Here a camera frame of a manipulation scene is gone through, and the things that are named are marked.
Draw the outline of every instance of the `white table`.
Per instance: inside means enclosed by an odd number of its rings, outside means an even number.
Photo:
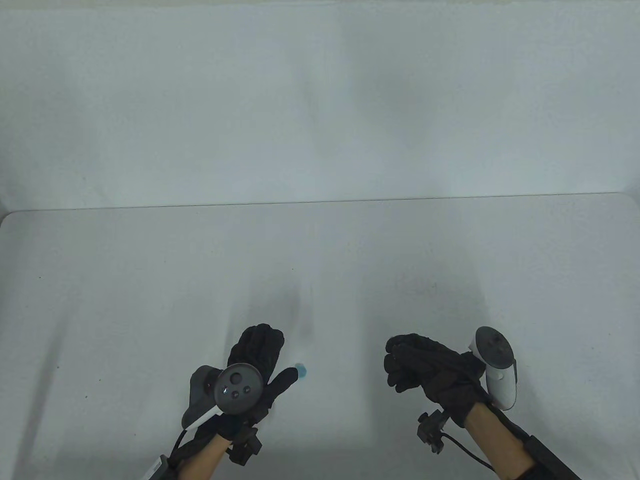
[[[177,437],[191,373],[259,322],[308,376],[220,478],[493,478],[453,445],[432,455],[415,429],[434,406],[382,368],[393,334],[463,351],[482,324],[518,358],[514,421],[584,478],[640,470],[626,196],[18,212],[0,252],[2,479],[137,479]]]

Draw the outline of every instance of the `forearm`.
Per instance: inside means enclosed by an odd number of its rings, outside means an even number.
[[[231,442],[216,435],[198,454],[179,467],[179,480],[209,480]]]
[[[535,465],[522,442],[483,403],[476,403],[465,428],[502,480],[515,480]]]

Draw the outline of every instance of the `small blue object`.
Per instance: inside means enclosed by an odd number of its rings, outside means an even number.
[[[295,364],[294,367],[298,371],[298,378],[307,376],[307,368],[303,364]]]

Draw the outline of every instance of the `black clip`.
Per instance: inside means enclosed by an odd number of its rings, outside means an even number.
[[[251,455],[258,455],[262,448],[262,443],[256,436],[257,428],[244,426],[240,433],[234,438],[234,444],[227,449],[229,460],[238,465],[245,466]]]
[[[418,418],[420,422],[420,425],[418,425],[418,437],[422,440],[422,443],[429,444],[431,451],[435,454],[440,454],[444,448],[442,428],[447,420],[449,420],[449,414],[440,410],[436,410],[431,415],[424,412]]]

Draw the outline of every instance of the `black glove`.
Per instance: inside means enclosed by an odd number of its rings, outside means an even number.
[[[251,410],[240,415],[225,413],[212,417],[198,428],[195,438],[208,438],[217,433],[227,440],[233,440],[242,426],[252,427],[269,413],[269,409],[273,406],[278,395],[298,379],[298,370],[289,367],[280,372],[271,383],[268,383],[283,345],[284,335],[282,332],[265,323],[251,326],[243,332],[238,343],[231,349],[227,366],[245,363],[258,369],[264,381],[264,390],[260,400]],[[214,385],[220,372],[221,370],[218,369],[213,370],[207,377],[207,383]]]
[[[476,403],[489,401],[480,385],[484,363],[471,352],[461,355],[416,333],[390,338],[386,350],[389,386],[400,393],[420,385],[427,398],[439,403],[459,427],[464,428]]]

